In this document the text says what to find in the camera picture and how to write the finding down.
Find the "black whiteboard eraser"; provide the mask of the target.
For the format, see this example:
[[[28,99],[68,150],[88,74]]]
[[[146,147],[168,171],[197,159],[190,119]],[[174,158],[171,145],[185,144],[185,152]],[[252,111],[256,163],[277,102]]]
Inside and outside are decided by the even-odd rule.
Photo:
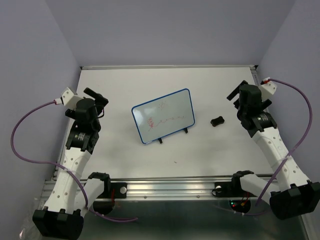
[[[224,120],[224,118],[223,118],[222,116],[219,116],[219,117],[217,117],[217,118],[214,118],[214,119],[212,119],[212,120],[210,121],[210,123],[211,123],[211,125],[212,125],[213,127],[217,127],[217,126],[223,124],[224,122],[225,122],[225,120]]]

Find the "blue framed small whiteboard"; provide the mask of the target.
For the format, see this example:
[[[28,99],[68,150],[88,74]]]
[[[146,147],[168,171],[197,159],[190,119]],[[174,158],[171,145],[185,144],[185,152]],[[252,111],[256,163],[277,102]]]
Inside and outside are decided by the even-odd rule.
[[[138,104],[131,113],[143,144],[196,123],[190,90],[187,88]]]

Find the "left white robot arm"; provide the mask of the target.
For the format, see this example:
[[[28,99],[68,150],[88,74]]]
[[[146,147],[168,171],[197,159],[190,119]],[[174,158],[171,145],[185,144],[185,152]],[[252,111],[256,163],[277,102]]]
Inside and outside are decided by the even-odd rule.
[[[64,150],[62,168],[54,188],[41,210],[35,210],[32,221],[40,234],[48,238],[76,240],[83,226],[84,216],[95,199],[111,193],[111,179],[106,173],[93,172],[82,186],[80,179],[91,158],[101,130],[100,118],[108,100],[90,88],[83,91],[87,98],[66,88],[61,103],[65,115],[74,122]]]

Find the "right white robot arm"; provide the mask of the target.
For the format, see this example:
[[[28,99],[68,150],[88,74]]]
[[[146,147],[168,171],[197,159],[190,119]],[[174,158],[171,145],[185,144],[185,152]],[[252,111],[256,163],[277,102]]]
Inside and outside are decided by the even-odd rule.
[[[250,170],[233,174],[229,189],[235,195],[244,192],[257,196],[257,203],[269,204],[272,213],[280,220],[311,213],[320,201],[320,184],[312,182],[299,168],[280,136],[276,121],[265,109],[276,90],[277,80],[266,78],[260,86],[242,81],[228,96],[237,109],[237,118],[251,139],[259,146],[273,175],[268,181]]]

